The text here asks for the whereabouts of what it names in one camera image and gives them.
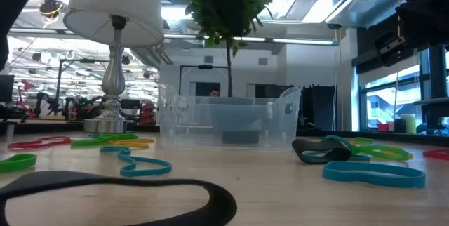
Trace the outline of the clear plastic bin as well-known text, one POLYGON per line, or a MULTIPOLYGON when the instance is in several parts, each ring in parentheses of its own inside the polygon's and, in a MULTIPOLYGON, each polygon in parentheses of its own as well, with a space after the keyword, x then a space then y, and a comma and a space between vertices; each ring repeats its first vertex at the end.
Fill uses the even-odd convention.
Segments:
POLYGON ((160 145, 285 149, 296 138, 301 91, 278 98, 179 95, 159 87, 160 145))

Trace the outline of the red rubber band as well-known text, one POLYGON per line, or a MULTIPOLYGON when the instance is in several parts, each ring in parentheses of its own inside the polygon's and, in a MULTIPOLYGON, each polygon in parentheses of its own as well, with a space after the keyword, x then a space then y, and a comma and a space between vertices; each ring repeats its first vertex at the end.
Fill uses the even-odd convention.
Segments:
POLYGON ((67 136, 53 136, 39 138, 33 141, 27 142, 12 142, 8 144, 8 149, 19 150, 19 149, 43 149, 56 145, 69 145, 72 139, 67 136))
POLYGON ((424 157, 449 161, 449 149, 428 150, 422 153, 424 157))

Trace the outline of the black stand frame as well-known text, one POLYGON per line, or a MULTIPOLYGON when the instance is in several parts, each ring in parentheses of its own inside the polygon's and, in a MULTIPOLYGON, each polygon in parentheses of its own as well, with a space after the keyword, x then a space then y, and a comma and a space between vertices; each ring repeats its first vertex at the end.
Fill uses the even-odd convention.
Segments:
POLYGON ((104 93, 100 87, 108 64, 108 61, 95 59, 92 55, 59 61, 55 97, 63 101, 61 115, 68 113, 70 105, 78 104, 77 100, 82 98, 83 105, 93 105, 93 98, 102 101, 104 93))

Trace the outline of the green potted plant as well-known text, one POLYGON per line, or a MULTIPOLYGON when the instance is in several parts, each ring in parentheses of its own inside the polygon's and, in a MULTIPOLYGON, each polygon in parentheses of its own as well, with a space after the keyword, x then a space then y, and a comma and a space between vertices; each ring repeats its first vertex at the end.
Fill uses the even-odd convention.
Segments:
MULTIPOLYGON (((236 41, 234 37, 226 38, 219 34, 217 25, 213 23, 211 13, 206 9, 206 0, 188 1, 189 5, 185 9, 185 14, 191 16, 193 22, 200 27, 197 36, 207 36, 206 43, 209 46, 224 44, 226 50, 227 97, 209 99, 213 132, 226 145, 257 144, 260 139, 260 126, 262 125, 257 120, 257 111, 250 106, 249 99, 233 96, 232 58, 236 56, 241 47, 246 45, 246 42, 236 41)), ((257 29, 262 26, 263 24, 258 16, 250 34, 255 34, 257 29)))

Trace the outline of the white shade silver table lamp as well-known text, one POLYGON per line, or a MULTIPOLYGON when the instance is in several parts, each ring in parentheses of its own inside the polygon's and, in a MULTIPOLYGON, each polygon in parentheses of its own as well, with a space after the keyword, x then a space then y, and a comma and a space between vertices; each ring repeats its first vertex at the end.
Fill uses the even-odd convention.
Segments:
POLYGON ((125 48, 152 47, 164 40, 161 0, 69 0, 63 22, 85 39, 109 47, 109 63, 102 78, 104 110, 84 121, 86 133, 125 133, 119 96, 124 92, 122 57, 125 48))

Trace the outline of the wide black rubber band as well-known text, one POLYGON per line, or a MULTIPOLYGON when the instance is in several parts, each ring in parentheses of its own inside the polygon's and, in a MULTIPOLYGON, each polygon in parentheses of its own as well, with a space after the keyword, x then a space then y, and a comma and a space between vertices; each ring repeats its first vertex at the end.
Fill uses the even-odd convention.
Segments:
POLYGON ((237 212, 237 202, 225 188, 196 179, 141 180, 118 178, 76 171, 39 171, 20 176, 0 187, 0 226, 10 226, 6 219, 8 199, 40 192, 85 185, 123 185, 133 187, 168 187, 191 185, 204 188, 209 200, 206 205, 171 218, 126 226, 225 226, 237 212))
POLYGON ((351 147, 332 138, 326 138, 320 142, 297 139, 292 141, 292 148, 299 159, 306 164, 347 161, 352 156, 351 147))

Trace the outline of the red background object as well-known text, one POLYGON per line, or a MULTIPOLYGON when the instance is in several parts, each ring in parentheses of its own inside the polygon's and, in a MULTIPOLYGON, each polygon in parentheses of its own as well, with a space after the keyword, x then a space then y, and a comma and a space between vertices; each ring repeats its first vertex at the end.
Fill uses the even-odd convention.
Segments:
POLYGON ((155 105, 152 102, 145 103, 140 108, 140 125, 154 126, 156 124, 155 105))

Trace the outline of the black computer monitor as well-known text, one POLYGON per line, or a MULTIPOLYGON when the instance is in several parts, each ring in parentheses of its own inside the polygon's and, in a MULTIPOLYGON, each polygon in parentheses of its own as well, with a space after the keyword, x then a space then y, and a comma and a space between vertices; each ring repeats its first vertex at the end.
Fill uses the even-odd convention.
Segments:
POLYGON ((0 75, 0 102, 12 101, 14 75, 0 75))

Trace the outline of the long ceiling light bar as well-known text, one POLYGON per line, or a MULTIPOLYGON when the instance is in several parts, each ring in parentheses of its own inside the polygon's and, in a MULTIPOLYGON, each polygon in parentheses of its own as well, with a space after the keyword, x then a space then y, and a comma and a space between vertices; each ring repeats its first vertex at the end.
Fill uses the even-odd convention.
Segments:
MULTIPOLYGON (((166 39, 181 40, 206 40, 207 36, 197 36, 195 34, 164 34, 166 39)), ((296 44, 310 46, 339 46, 339 41, 319 40, 319 39, 284 39, 284 38, 264 38, 264 37, 234 37, 236 41, 254 42, 254 43, 271 43, 271 44, 296 44)))

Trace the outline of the black cabinet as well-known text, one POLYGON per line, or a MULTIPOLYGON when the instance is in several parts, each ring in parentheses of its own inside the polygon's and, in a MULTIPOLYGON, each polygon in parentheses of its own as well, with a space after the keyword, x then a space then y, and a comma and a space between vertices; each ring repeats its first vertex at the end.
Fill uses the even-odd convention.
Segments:
POLYGON ((310 85, 302 88, 302 116, 306 128, 333 131, 336 122, 335 86, 310 85))

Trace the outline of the light green cup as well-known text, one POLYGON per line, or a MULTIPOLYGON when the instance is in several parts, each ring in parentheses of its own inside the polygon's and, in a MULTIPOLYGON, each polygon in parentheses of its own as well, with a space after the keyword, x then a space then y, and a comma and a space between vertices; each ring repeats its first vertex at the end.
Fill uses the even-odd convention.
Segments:
POLYGON ((401 119, 405 121, 406 133, 416 134, 416 116, 415 114, 402 114, 401 119))

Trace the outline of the green rubber band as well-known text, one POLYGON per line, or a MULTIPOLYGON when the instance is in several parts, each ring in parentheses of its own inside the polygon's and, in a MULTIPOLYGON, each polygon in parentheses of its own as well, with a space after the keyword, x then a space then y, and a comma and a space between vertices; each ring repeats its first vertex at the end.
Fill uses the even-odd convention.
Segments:
POLYGON ((105 136, 101 138, 73 140, 71 141, 71 147, 72 148, 94 147, 105 144, 110 140, 126 140, 138 138, 134 133, 103 133, 103 134, 105 134, 105 136))
POLYGON ((352 154, 368 154, 381 159, 391 159, 397 161, 409 160, 409 153, 400 147, 392 147, 386 145, 354 145, 352 154))
POLYGON ((0 173, 23 171, 36 164, 37 155, 29 153, 15 154, 7 159, 0 160, 0 173))

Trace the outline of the blue rubber band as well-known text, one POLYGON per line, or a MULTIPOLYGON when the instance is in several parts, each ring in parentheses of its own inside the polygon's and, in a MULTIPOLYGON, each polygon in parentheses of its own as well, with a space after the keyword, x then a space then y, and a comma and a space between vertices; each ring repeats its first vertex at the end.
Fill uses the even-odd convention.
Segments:
POLYGON ((402 166, 332 161, 323 167, 322 177, 340 182, 364 182, 401 188, 424 188, 426 174, 402 166))

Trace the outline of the black side desk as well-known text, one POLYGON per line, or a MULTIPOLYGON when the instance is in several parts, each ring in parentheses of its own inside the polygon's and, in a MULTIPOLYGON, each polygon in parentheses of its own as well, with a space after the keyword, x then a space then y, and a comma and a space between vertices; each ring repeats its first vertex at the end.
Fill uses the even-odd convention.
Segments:
POLYGON ((428 129, 441 129, 443 127, 441 119, 449 117, 449 97, 419 100, 413 105, 419 105, 422 108, 428 129))

